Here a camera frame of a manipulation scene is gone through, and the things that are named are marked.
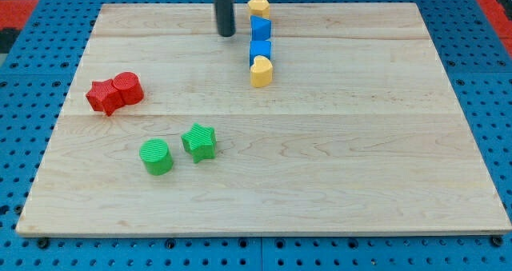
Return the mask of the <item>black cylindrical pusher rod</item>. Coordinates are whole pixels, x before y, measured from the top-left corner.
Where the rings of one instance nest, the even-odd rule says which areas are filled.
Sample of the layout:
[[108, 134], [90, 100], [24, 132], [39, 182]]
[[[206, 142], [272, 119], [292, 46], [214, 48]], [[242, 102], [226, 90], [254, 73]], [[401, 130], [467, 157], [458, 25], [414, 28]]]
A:
[[231, 37], [236, 32], [234, 0], [213, 0], [218, 34]]

